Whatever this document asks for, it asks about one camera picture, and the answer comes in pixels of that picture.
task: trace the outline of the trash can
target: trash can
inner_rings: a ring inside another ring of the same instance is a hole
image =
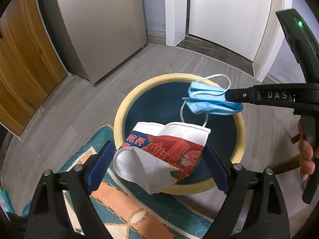
[[[135,87],[122,101],[114,121],[114,141],[118,149],[137,122],[167,124],[180,122],[180,108],[183,97],[188,97],[192,81],[200,79],[188,73],[172,73],[156,76]],[[210,80],[203,83],[219,86]],[[183,110],[186,123],[202,126],[205,114],[195,115],[186,106]],[[226,155],[232,163],[239,163],[246,145],[246,126],[241,113],[234,115],[210,114],[207,128],[211,129],[208,141],[213,149]],[[175,195],[195,194],[207,191],[215,182],[202,158],[199,159],[190,176],[162,190]]]

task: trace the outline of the white door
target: white door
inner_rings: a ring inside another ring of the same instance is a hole
[[[272,0],[190,0],[189,34],[253,61]]]

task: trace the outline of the white door trim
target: white door trim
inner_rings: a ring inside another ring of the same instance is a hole
[[[176,46],[185,38],[187,0],[165,0],[166,45]]]
[[[262,82],[268,74],[285,38],[276,11],[290,9],[292,0],[272,0],[263,39],[253,61],[255,78]]]
[[[272,0],[269,19],[261,44],[253,61],[255,78],[263,81],[274,62],[284,39],[284,33],[275,15],[276,11],[288,9],[292,0]],[[185,37],[187,0],[165,0],[166,45],[176,46]]]

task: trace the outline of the green leaf illustration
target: green leaf illustration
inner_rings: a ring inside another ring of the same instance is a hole
[[[178,171],[170,171],[170,173],[173,178],[177,179]]]

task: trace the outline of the blue gripper pad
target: blue gripper pad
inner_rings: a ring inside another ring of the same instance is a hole
[[[100,186],[104,175],[114,158],[115,154],[115,146],[111,141],[107,141],[98,154],[93,155],[94,165],[90,169],[87,175],[87,188],[86,191],[88,195],[92,193],[92,191],[96,191]]]
[[[205,148],[202,151],[202,157],[208,170],[212,174],[217,188],[227,195],[230,189],[228,173],[209,144],[205,145]]]

